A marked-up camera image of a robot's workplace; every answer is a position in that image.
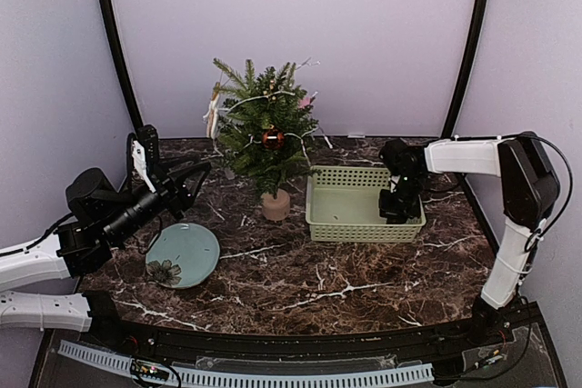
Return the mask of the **clear battery box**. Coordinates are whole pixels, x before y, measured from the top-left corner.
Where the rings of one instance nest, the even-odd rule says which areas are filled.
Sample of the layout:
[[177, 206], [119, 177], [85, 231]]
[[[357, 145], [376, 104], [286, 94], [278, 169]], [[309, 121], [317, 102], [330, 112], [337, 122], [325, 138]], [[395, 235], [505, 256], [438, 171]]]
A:
[[225, 169], [225, 176], [228, 180], [233, 180], [236, 177], [235, 173], [230, 168]]

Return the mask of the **green perforated plastic basket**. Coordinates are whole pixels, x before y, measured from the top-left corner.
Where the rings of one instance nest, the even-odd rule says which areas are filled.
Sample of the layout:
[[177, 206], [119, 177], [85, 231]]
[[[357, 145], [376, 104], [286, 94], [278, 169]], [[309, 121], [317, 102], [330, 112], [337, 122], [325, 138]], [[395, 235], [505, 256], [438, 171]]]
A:
[[426, 224], [424, 211], [402, 224], [389, 224], [380, 215], [380, 192], [393, 187], [384, 167], [315, 165], [312, 170], [306, 222], [315, 242], [411, 243]]

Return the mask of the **white snowman ornament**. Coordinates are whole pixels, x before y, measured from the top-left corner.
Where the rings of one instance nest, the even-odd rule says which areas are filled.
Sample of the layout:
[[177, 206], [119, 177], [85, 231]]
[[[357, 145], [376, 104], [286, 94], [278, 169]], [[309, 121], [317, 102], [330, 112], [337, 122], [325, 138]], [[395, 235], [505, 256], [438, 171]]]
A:
[[212, 90], [207, 112], [203, 116], [203, 120], [206, 122], [206, 137], [212, 140], [215, 140], [217, 136], [217, 124], [220, 112], [220, 92], [221, 83], [217, 81]]

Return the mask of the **red ball ornament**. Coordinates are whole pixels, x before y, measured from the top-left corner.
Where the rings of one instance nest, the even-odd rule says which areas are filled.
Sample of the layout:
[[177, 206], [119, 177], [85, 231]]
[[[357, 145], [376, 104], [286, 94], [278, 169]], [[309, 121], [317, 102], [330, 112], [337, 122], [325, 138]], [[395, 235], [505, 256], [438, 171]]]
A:
[[267, 150], [280, 150], [285, 145], [285, 134], [283, 131], [271, 127], [262, 133], [261, 143]]

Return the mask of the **small green christmas tree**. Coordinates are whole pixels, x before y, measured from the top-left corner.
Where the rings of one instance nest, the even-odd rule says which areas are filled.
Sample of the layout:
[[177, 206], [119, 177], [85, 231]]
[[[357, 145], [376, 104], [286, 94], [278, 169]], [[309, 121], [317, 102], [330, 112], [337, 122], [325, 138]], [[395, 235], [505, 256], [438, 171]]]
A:
[[250, 59], [242, 73], [219, 58], [213, 64], [226, 76], [217, 86], [224, 98], [216, 123], [223, 163], [252, 179], [258, 196], [278, 197], [282, 184], [311, 172], [309, 153], [319, 122], [313, 116], [315, 97], [296, 82], [305, 64], [287, 62], [260, 74]]

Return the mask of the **small silver bell cluster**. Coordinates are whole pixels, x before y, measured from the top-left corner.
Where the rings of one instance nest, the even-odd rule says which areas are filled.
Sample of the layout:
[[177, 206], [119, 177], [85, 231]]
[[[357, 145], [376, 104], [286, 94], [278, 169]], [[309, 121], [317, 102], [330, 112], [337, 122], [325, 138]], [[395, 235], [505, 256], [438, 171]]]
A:
[[285, 80], [285, 75], [273, 74], [268, 77], [266, 89], [266, 97], [268, 101], [274, 102], [276, 99], [283, 96], [285, 91]]

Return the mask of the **pink bow ornament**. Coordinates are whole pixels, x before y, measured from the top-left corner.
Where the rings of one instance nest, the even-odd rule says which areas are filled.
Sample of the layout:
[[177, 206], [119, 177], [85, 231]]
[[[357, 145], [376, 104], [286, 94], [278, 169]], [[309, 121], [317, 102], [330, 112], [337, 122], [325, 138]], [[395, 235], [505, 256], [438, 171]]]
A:
[[312, 95], [307, 95], [302, 98], [298, 104], [298, 109], [310, 112], [313, 109], [313, 103], [316, 100], [316, 96], [317, 92], [314, 92]]

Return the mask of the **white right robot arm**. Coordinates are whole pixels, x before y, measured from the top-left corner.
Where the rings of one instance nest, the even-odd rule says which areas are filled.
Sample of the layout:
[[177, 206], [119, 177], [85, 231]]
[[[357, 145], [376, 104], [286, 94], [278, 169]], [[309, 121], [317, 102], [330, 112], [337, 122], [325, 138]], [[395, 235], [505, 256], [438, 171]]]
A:
[[389, 225], [411, 224], [424, 216], [422, 193], [431, 174], [477, 174], [499, 181], [505, 229], [492, 270], [476, 306], [500, 310], [516, 296], [531, 271], [539, 243], [565, 212], [574, 191], [569, 162], [567, 191], [561, 191], [557, 171], [547, 150], [562, 160], [566, 155], [553, 143], [526, 131], [497, 136], [462, 137], [407, 144], [387, 140], [378, 158], [389, 173], [389, 183], [378, 195], [378, 213]]

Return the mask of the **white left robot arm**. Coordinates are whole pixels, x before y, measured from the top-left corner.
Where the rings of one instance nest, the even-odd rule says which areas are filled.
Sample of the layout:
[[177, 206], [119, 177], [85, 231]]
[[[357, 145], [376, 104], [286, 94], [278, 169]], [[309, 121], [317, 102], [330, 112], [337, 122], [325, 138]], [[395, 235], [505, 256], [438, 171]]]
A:
[[82, 277], [99, 270], [114, 247], [163, 212], [184, 217], [198, 195], [187, 179], [205, 180], [207, 161], [176, 158], [154, 164], [143, 183], [117, 191], [99, 168], [81, 173], [65, 191], [69, 214], [32, 242], [1, 252], [1, 325], [4, 328], [93, 331], [109, 348], [128, 340], [127, 326], [118, 321], [106, 292], [69, 295], [22, 293], [20, 287], [47, 280]]

